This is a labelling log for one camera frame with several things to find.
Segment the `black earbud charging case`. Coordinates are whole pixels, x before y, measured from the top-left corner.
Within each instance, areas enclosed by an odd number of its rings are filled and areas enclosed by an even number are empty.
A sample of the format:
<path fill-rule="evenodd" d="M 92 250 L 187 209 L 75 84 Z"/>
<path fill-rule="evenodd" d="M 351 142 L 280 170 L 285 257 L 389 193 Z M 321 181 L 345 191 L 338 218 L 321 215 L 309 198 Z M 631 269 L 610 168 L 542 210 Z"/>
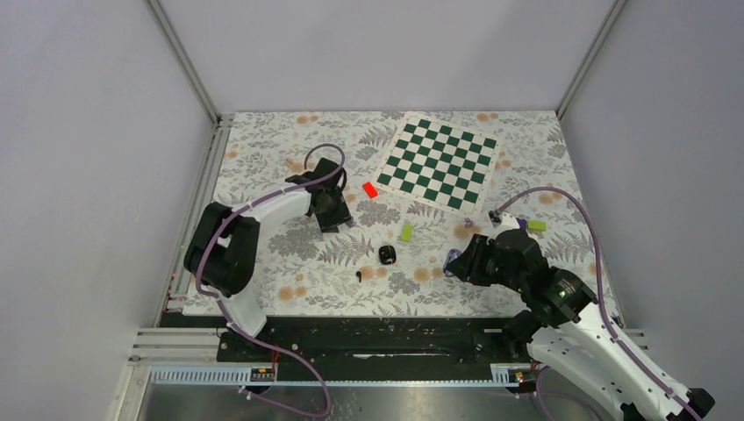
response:
<path fill-rule="evenodd" d="M 397 252 L 394 246 L 386 245 L 378 249 L 378 258 L 383 265 L 392 265 L 397 262 Z"/>

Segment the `purple earbud charging case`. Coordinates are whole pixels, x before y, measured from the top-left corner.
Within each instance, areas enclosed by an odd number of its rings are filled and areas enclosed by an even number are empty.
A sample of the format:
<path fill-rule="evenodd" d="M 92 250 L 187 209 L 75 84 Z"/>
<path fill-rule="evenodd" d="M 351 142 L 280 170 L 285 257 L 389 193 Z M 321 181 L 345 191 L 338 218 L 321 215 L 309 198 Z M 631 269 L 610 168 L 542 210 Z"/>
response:
<path fill-rule="evenodd" d="M 456 248 L 452 248 L 447 252 L 446 258 L 442 266 L 443 275 L 447 278 L 453 277 L 454 274 L 448 269 L 448 266 L 453 261 L 457 260 L 461 256 L 461 251 Z"/>

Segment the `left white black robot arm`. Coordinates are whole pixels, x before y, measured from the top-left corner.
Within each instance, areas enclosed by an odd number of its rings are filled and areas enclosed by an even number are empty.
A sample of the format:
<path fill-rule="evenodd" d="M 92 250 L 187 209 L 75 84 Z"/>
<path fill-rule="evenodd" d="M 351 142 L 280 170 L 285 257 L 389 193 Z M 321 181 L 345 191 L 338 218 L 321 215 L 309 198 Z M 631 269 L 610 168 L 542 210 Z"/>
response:
<path fill-rule="evenodd" d="M 270 334 L 262 330 L 267 316 L 249 287 L 261 239 L 302 216 L 315 218 L 322 233 L 337 233 L 353 220 L 343 196 L 341 164 L 322 158 L 312 171 L 286 182 L 240 211 L 217 202 L 207 205 L 183 258 L 197 289 L 215 298 L 228 326 L 241 332 L 238 347 L 250 360 L 264 359 L 272 348 Z"/>

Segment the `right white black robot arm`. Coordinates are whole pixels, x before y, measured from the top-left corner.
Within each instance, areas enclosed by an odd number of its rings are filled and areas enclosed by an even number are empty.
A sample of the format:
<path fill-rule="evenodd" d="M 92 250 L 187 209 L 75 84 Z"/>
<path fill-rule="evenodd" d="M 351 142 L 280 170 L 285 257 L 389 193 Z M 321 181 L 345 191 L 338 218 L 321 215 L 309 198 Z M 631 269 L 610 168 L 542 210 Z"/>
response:
<path fill-rule="evenodd" d="M 715 404 L 705 389 L 686 387 L 654 363 L 603 317 L 597 296 L 577 275 L 550 265 L 519 229 L 474 235 L 463 253 L 448 256 L 445 272 L 518 292 L 526 309 L 503 329 L 506 355 L 547 365 L 615 420 L 702 420 Z"/>

